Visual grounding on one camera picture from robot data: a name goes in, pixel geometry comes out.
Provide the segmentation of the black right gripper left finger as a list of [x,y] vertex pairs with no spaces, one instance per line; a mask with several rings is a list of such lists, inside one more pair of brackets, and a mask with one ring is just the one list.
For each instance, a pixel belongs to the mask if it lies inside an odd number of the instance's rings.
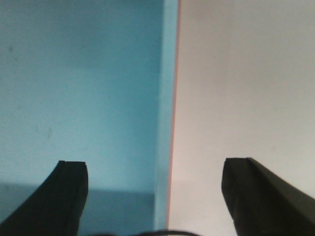
[[88,195],[85,162],[59,161],[0,225],[2,236],[75,236]]

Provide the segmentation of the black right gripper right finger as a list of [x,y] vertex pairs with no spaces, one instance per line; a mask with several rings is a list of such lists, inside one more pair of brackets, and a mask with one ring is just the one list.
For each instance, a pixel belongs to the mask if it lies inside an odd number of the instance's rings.
[[313,236],[315,200],[253,158],[227,158],[221,191],[239,236]]

